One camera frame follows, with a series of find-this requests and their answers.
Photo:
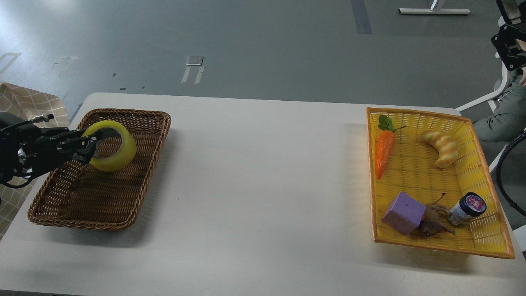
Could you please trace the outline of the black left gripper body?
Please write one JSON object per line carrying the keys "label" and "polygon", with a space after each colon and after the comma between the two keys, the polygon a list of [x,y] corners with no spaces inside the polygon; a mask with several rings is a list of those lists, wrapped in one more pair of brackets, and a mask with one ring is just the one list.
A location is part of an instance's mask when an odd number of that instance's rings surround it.
{"label": "black left gripper body", "polygon": [[85,163],[85,156],[77,152],[81,149],[79,140],[84,129],[69,130],[67,127],[39,128],[25,127],[25,142],[28,147],[28,157],[25,160],[25,170],[52,171],[63,163],[79,160]]}

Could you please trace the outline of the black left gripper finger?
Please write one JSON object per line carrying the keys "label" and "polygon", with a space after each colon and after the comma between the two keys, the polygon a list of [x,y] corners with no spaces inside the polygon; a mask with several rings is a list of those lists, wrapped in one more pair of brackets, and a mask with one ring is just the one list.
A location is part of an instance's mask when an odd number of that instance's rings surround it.
{"label": "black left gripper finger", "polygon": [[67,156],[82,164],[88,164],[96,153],[97,142],[74,142],[66,148]]}
{"label": "black left gripper finger", "polygon": [[98,146],[107,139],[120,139],[121,134],[113,128],[104,127],[94,132],[88,132],[87,135],[82,136],[87,129],[74,129],[72,131],[72,136],[68,138],[68,146],[74,142],[97,142]]}

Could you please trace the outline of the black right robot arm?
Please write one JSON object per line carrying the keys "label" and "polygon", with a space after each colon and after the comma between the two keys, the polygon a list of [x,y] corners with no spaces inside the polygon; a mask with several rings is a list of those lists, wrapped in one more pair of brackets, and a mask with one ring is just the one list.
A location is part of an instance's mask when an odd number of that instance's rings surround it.
{"label": "black right robot arm", "polygon": [[491,41],[500,60],[508,71],[515,71],[525,66],[525,50],[519,41],[526,40],[526,4],[516,0],[496,0],[501,17],[498,19],[498,33]]}

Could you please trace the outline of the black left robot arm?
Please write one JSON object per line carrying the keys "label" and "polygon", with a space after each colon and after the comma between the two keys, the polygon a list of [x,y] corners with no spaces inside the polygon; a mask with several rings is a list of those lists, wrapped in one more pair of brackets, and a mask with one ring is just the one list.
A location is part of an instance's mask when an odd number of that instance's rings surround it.
{"label": "black left robot arm", "polygon": [[[136,144],[129,131],[114,120],[102,120],[86,129],[39,127],[54,114],[41,114],[22,119],[1,112],[1,184],[19,189],[32,180],[55,170],[69,161],[92,164],[101,171],[116,171],[128,165],[136,153]],[[100,143],[120,137],[121,145],[110,157],[98,155]]]}

